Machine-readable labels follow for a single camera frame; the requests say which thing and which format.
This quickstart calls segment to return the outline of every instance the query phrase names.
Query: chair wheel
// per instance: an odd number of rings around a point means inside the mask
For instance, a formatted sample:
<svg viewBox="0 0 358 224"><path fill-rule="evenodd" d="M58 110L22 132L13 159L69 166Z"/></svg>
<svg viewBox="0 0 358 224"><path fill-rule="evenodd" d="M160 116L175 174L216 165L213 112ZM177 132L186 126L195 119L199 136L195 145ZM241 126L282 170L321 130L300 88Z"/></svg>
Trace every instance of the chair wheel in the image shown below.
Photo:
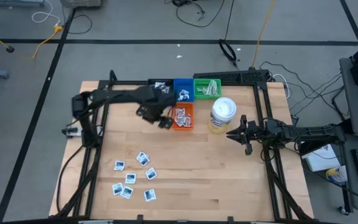
<svg viewBox="0 0 358 224"><path fill-rule="evenodd" d="M338 210L342 215L346 215L346 216L349 215L349 212L347 212L347 211L345 210L345 208L342 207L342 206L341 206L341 207L338 207L337 210Z"/></svg>

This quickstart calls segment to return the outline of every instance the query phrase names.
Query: white cable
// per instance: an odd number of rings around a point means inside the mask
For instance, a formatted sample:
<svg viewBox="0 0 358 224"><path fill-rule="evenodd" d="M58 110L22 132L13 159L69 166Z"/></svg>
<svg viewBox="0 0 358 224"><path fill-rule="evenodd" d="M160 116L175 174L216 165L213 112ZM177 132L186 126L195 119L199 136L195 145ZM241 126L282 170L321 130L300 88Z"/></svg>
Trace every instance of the white cable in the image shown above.
<svg viewBox="0 0 358 224"><path fill-rule="evenodd" d="M49 12L49 13L46 13L46 12L36 12L36 13L34 13L34 14L31 16L31 19L32 19L34 22L36 22L36 23L41 23L41 22L46 21L50 16L52 16L52 17L58 19L58 21L57 21L57 23L56 23L56 26L58 26L58 25L60 24L60 18L57 17L57 16L55 16L55 15L52 15L53 6L52 6L52 4L51 4L48 0L45 0L45 1L46 1L47 3L49 3L49 5L50 5L50 12ZM47 15L47 16L46 16L44 19L40 20L40 21L36 21L36 20L34 19L34 16L37 15L37 14L43 14L43 15Z"/></svg>
<svg viewBox="0 0 358 224"><path fill-rule="evenodd" d="M280 77L282 77L284 79L285 85L287 86L287 92L288 92L287 99L288 99L290 97L290 87L288 86L288 83L287 83L286 79L281 74L275 74L275 75L273 75L273 78L276 77L276 76L280 76Z"/></svg>

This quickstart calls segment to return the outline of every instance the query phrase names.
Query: wooden table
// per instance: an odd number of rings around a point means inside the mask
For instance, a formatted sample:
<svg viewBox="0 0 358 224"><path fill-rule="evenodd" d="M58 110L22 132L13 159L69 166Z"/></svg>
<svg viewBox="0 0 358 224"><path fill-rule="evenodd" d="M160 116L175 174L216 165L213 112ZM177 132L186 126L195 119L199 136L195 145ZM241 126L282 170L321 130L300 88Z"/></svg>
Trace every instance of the wooden table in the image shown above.
<svg viewBox="0 0 358 224"><path fill-rule="evenodd" d="M81 91L97 88L98 82L83 82ZM133 89L134 85L116 85L115 90ZM268 83L273 117L291 124L290 112L282 83ZM258 120L252 87L223 86L223 96L237 104L237 114L228 130L237 128L240 116ZM260 99L265 114L263 94ZM165 130L150 125L135 115L137 104L110 105L104 142L94 192L91 218L135 220L227 220L273 221L265 164L260 159L262 145L252 142L252 155L246 156L237 142L225 134L214 134L208 127L214 100L196 100L195 125L192 131ZM81 145L80 138L69 139L62 165ZM150 156L142 167L136 160L139 151ZM62 180L60 205L71 197L78 186L84 151L68 165ZM281 150L288 191L301 208L313 217L308 189L298 155ZM126 162L124 171L114 171L115 160ZM147 180L144 172L154 167L158 176ZM126 173L136 173L132 197L113 196L112 185L125 182ZM157 199L146 202L144 191L154 189ZM86 193L80 214L84 214ZM285 217L278 193L281 217ZM50 214L55 214L53 198Z"/></svg>

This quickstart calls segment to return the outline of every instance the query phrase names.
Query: floor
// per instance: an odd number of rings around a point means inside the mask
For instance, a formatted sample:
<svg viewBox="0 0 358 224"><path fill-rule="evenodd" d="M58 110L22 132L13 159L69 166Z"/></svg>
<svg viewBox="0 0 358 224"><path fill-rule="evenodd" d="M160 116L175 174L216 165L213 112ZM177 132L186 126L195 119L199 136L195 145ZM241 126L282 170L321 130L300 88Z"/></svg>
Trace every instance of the floor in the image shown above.
<svg viewBox="0 0 358 224"><path fill-rule="evenodd" d="M63 20L60 1L49 1L53 13ZM37 43L52 34L56 19L51 17L40 24L31 21L34 12L49 11L50 6L0 7L0 38L16 49L14 54L8 54L0 45L0 70L10 73L9 79L0 79L0 203L19 152L28 149L26 157L22 157L24 163L11 200L4 203L8 205L6 213L0 219L6 222L47 216L66 143L60 130L71 120L70 98L78 93L82 81L105 79L110 69L120 80L191 77L199 72L235 70L218 45L210 41L224 38L231 2L224 2L210 26L198 28L180 22L175 17L176 7L162 0L104 0L99 9L75 12L93 21L88 33L68 34L64 45L59 33L41 47L35 60L24 60L19 55L31 55ZM221 3L200 0L207 13L202 21L197 21L200 15L196 7L185 6L178 13L187 21L206 24ZM252 63L269 5L270 0L234 2L227 40L233 40L241 70L247 70ZM79 17L70 32L84 31L89 25L85 17ZM105 44L95 40L105 40ZM262 40L256 67L264 61L280 63L318 88L339 74L340 58L358 50L358 0L277 0ZM282 67L265 63L263 68L282 74L288 82L311 93ZM341 86L339 79L326 92ZM299 87L289 87L288 103L292 107L304 95ZM333 94L325 98L330 102ZM298 126L340 122L321 99L298 113L309 102L305 100L291 110L300 117ZM337 102L345 113L343 93ZM343 204L339 189L310 174L306 174L306 181L316 218L358 222L357 210L348 217L336 211Z"/></svg>

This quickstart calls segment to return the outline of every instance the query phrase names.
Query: blue bin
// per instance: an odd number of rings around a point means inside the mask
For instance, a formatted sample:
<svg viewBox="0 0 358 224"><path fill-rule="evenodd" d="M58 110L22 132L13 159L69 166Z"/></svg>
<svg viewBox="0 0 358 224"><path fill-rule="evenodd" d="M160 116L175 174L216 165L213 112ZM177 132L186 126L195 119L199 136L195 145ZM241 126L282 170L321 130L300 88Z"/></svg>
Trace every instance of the blue bin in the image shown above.
<svg viewBox="0 0 358 224"><path fill-rule="evenodd" d="M181 90L186 90L189 92L189 98L187 100L182 100L181 102L194 102L194 79L192 78L176 78L173 80L173 89L179 97Z"/></svg>

